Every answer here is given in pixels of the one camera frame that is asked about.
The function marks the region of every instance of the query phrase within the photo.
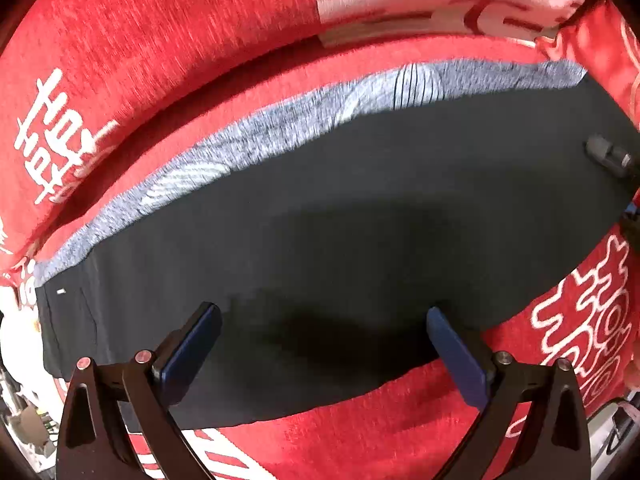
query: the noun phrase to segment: red and white cloth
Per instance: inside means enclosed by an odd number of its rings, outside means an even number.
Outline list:
[[[638,43],[617,9],[602,1],[554,39],[583,1],[39,0],[0,57],[0,269],[39,247],[36,257],[51,256],[116,194],[256,108],[413,61],[567,57],[637,123]],[[424,32],[445,36],[344,44]],[[294,44],[316,34],[321,42]],[[16,282],[21,269],[10,275]],[[630,359],[638,269],[613,228],[571,275],[486,339],[524,362],[571,359],[591,412],[617,393]],[[333,406],[185,436],[219,478],[413,480],[437,472],[475,416],[436,361]],[[149,475],[162,478],[143,439],[132,440]],[[493,474],[514,442],[506,440]]]
[[[0,57],[0,270],[36,252],[63,203],[133,131],[243,62],[319,33],[329,43],[390,32],[532,40],[583,1],[38,0]],[[357,18],[366,32],[339,27]]]

